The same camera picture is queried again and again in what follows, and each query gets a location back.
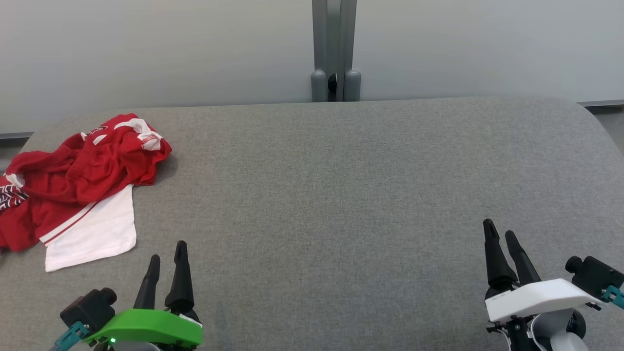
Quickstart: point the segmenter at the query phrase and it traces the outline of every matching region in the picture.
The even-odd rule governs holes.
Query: white stripe
[[[126,122],[118,123],[114,129],[117,129],[119,127],[131,127],[132,129],[134,129],[135,132],[139,134],[149,133],[152,131],[147,125],[147,122],[141,118],[131,118]]]
[[[17,191],[15,195],[22,200],[26,200],[28,198],[28,195],[26,195],[26,193],[23,193],[21,191]]]
[[[104,134],[103,136],[99,136],[96,137],[95,139],[93,139],[93,145],[97,145],[98,142],[102,141],[102,139],[104,139],[106,137],[107,134]]]
[[[72,225],[72,223],[74,223],[78,218],[82,217],[82,215],[84,215],[91,207],[93,207],[93,205],[95,205],[95,202],[92,202],[89,205],[86,205],[82,210],[80,210],[80,212],[73,215],[70,219],[66,220],[65,222],[63,222],[63,224],[52,229],[52,231],[50,231],[48,234],[40,237],[39,240],[41,240],[41,242],[46,242],[50,240],[51,238],[53,238],[56,234],[67,229],[70,225]]]
[[[203,325],[200,322],[197,322],[196,320],[192,319],[191,317],[187,317],[184,314],[179,314],[178,317],[180,317],[182,319],[186,319],[189,322],[193,322],[193,323],[199,325],[201,328],[203,328]]]

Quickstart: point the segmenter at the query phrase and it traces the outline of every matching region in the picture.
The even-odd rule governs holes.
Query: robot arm
[[[202,343],[202,324],[193,311],[193,287],[187,245],[177,244],[175,273],[171,291],[165,299],[167,310],[155,310],[156,283],[160,257],[153,255],[132,309],[115,314],[112,304],[117,296],[108,288],[92,290],[61,312],[70,328],[53,350],[69,350],[83,341],[97,350],[114,349],[118,341],[147,342],[161,350],[193,350]]]
[[[511,351],[585,351],[584,319],[575,308],[587,305],[600,310],[612,302],[624,309],[619,288],[624,275],[589,256],[572,257],[565,265],[575,277],[542,281],[526,251],[512,231],[505,233],[518,275],[507,264],[499,235],[490,219],[483,222],[485,261],[490,288],[485,306],[494,327],[507,338]]]

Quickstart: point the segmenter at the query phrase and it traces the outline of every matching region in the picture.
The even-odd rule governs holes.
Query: floor
[[[611,139],[624,154],[624,106],[601,106],[587,108],[602,123]]]
[[[0,139],[0,174],[4,172],[13,156],[22,149],[27,139]]]
[[[602,123],[622,154],[624,154],[624,106],[587,108]],[[27,139],[0,139],[0,172],[4,172],[13,156],[17,155]]]

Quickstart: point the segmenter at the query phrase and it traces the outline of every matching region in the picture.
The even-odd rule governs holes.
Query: white cloth
[[[129,251],[137,242],[132,185],[88,205],[61,227],[62,233],[46,243],[46,272]]]

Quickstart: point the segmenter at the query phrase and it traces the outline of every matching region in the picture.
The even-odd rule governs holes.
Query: white wall
[[[622,0],[359,0],[362,100],[624,99]]]
[[[311,1],[0,1],[0,134],[115,107],[306,102],[313,71]]]

